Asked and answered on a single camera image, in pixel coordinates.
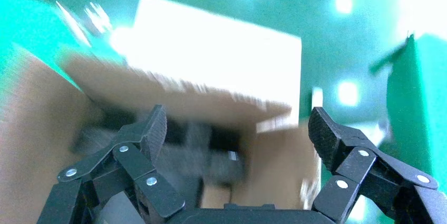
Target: metal screw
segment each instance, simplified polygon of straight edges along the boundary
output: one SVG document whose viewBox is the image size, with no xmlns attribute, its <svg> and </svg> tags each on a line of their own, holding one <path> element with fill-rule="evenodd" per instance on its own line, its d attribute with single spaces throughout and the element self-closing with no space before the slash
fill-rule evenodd
<svg viewBox="0 0 447 224">
<path fill-rule="evenodd" d="M 337 185 L 338 185 L 338 187 L 340 187 L 342 189 L 348 188 L 348 184 L 343 180 L 337 180 Z"/>
<path fill-rule="evenodd" d="M 156 184 L 156 183 L 157 183 L 157 179 L 154 178 L 154 177 L 152 177 L 152 178 L 148 178 L 148 179 L 146 180 L 146 184 L 149 185 L 149 186 L 153 186 L 153 185 Z"/>
<path fill-rule="evenodd" d="M 419 181 L 421 181 L 423 183 L 430 183 L 430 180 L 423 175 L 417 175 L 416 177 L 417 177 L 417 179 L 419 179 Z"/>
<path fill-rule="evenodd" d="M 67 172 L 65 173 L 65 175 L 66 175 L 67 177 L 71 177 L 71 176 L 75 175 L 76 172 L 77 172 L 77 169 L 69 169 L 69 170 L 67 170 Z"/>
<path fill-rule="evenodd" d="M 127 147 L 127 146 L 120 147 L 120 152 L 126 152 L 128 150 L 129 150 L 129 147 Z"/>
<path fill-rule="evenodd" d="M 368 152 L 366 152 L 365 150 L 359 150 L 358 151 L 361 155 L 363 155 L 364 157 L 369 157 L 370 154 Z"/>
</svg>

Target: cardboard box flap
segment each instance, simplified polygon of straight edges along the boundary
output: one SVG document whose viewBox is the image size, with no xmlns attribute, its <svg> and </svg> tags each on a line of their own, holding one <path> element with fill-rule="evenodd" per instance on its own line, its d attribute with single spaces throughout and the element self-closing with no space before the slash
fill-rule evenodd
<svg viewBox="0 0 447 224">
<path fill-rule="evenodd" d="M 164 104 L 173 118 L 207 121 L 221 126 L 254 125 L 290 112 L 290 106 L 263 101 L 160 74 L 64 52 L 60 65 L 93 101 L 137 111 Z"/>
<path fill-rule="evenodd" d="M 57 174 L 80 158 L 70 147 L 91 101 L 22 48 L 3 59 L 0 223 L 36 223 Z"/>
</svg>

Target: green panel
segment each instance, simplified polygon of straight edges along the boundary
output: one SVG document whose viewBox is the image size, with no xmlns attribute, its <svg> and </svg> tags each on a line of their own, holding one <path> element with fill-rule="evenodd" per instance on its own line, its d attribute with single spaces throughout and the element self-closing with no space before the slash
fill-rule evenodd
<svg viewBox="0 0 447 224">
<path fill-rule="evenodd" d="M 0 0 L 0 5 L 0 40 L 4 44 L 13 42 L 27 49 L 69 79 L 55 64 L 58 51 L 62 44 L 81 47 L 56 14 L 56 8 L 36 0 Z"/>
<path fill-rule="evenodd" d="M 447 42 L 410 37 L 395 58 L 388 80 L 387 107 L 398 158 L 434 176 L 447 191 Z"/>
<path fill-rule="evenodd" d="M 70 82 L 68 75 L 56 65 L 62 59 L 60 50 L 64 47 L 94 52 L 100 59 L 122 61 L 101 39 L 88 37 L 93 47 L 78 42 L 55 6 L 37 0 L 0 0 L 0 5 L 0 76 L 18 60 L 13 57 L 13 43 L 30 51 Z M 6 83 L 0 84 L 7 89 Z"/>
<path fill-rule="evenodd" d="M 447 42 L 434 36 L 422 36 L 416 44 L 421 65 L 425 113 L 427 116 L 427 155 L 431 174 L 447 191 Z"/>
<path fill-rule="evenodd" d="M 398 159 L 431 174 L 427 113 L 421 65 L 411 36 L 402 53 L 394 58 L 388 78 L 387 109 L 399 149 Z"/>
</svg>

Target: open cardboard box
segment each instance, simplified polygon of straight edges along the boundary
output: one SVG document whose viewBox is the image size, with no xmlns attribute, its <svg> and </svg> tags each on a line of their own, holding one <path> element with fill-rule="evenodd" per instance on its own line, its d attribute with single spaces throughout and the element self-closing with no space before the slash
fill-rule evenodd
<svg viewBox="0 0 447 224">
<path fill-rule="evenodd" d="M 211 88 L 198 92 L 188 82 L 73 53 L 63 68 L 81 92 L 29 52 L 17 52 L 22 60 L 14 69 L 17 75 L 10 75 L 13 87 L 0 124 L 1 223 L 37 221 L 58 172 L 81 158 L 70 149 L 81 127 L 99 114 L 92 100 L 130 111 L 162 103 L 174 118 L 241 130 L 247 177 L 231 190 L 205 185 L 204 208 L 228 202 L 309 208 L 319 189 L 319 158 L 307 125 L 256 134 L 257 122 L 290 110 L 284 104 Z"/>
<path fill-rule="evenodd" d="M 36 223 L 57 174 L 82 158 L 71 149 L 80 129 L 100 118 L 99 105 L 148 111 L 164 104 L 174 119 L 239 130 L 246 178 L 231 189 L 205 184 L 203 208 L 222 208 L 231 202 L 309 209 L 319 191 L 320 160 L 307 123 L 298 126 L 296 119 L 292 123 L 272 119 L 288 116 L 291 107 L 286 103 L 299 106 L 299 38 L 162 0 L 141 1 L 147 1 L 145 9 L 150 11 L 142 9 L 139 15 L 153 16 L 140 24 L 152 32 L 142 36 L 153 42 L 138 49 L 147 52 L 138 58 L 158 54 L 161 66 L 176 60 L 181 66 L 174 70 L 178 75 L 148 73 L 160 71 L 137 70 L 66 51 L 61 68 L 78 89 L 28 51 L 16 49 L 17 56 L 2 79 L 8 84 L 0 89 L 0 223 Z M 203 60 L 216 66 L 201 67 Z M 200 71 L 202 78 L 218 73 L 214 83 L 197 84 L 179 79 L 182 67 L 186 73 Z M 220 82 L 220 77 L 227 81 Z M 239 82 L 244 85 L 232 88 Z M 237 94 L 245 90 L 251 92 Z M 278 122 L 291 126 L 281 130 Z M 257 133 L 260 124 L 276 130 Z"/>
</svg>

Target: brown cardboard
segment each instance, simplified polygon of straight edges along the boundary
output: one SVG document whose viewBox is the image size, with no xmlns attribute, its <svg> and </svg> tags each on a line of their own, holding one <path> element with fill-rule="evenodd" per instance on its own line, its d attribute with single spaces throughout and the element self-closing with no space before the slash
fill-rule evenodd
<svg viewBox="0 0 447 224">
<path fill-rule="evenodd" d="M 62 68 L 94 101 L 124 109 L 165 104 L 178 119 L 195 119 L 242 129 L 247 179 L 232 189 L 231 202 L 244 206 L 274 203 L 278 208 L 309 207 L 319 188 L 319 157 L 308 138 L 307 123 L 298 128 L 256 134 L 256 123 L 290 111 L 272 101 L 231 94 L 187 81 L 126 68 L 70 52 Z M 221 205 L 224 188 L 206 186 L 203 207 Z"/>
<path fill-rule="evenodd" d="M 248 177 L 233 187 L 232 203 L 309 209 L 319 191 L 320 165 L 307 122 L 298 128 L 257 134 L 248 143 L 247 152 Z"/>
<path fill-rule="evenodd" d="M 0 223 L 36 223 L 90 101 L 42 61 L 17 49 L 0 123 Z"/>
<path fill-rule="evenodd" d="M 187 81 L 175 82 L 123 65 L 68 52 L 61 67 L 91 99 L 127 110 L 151 110 L 166 104 L 176 119 L 207 121 L 226 127 L 246 127 L 290 112 L 287 104 L 263 101 Z"/>
<path fill-rule="evenodd" d="M 306 126 L 255 134 L 256 122 L 287 113 L 287 105 L 178 83 L 71 53 L 63 68 L 82 93 L 26 51 L 18 52 L 26 59 L 15 69 L 17 81 L 0 124 L 0 223 L 37 221 L 58 172 L 80 158 L 70 147 L 95 114 L 90 99 L 128 110 L 149 110 L 162 103 L 175 118 L 243 129 L 247 179 L 231 189 L 207 184 L 203 207 L 233 202 L 308 208 L 305 201 L 317 191 L 312 188 L 319 183 L 319 159 Z"/>
</svg>

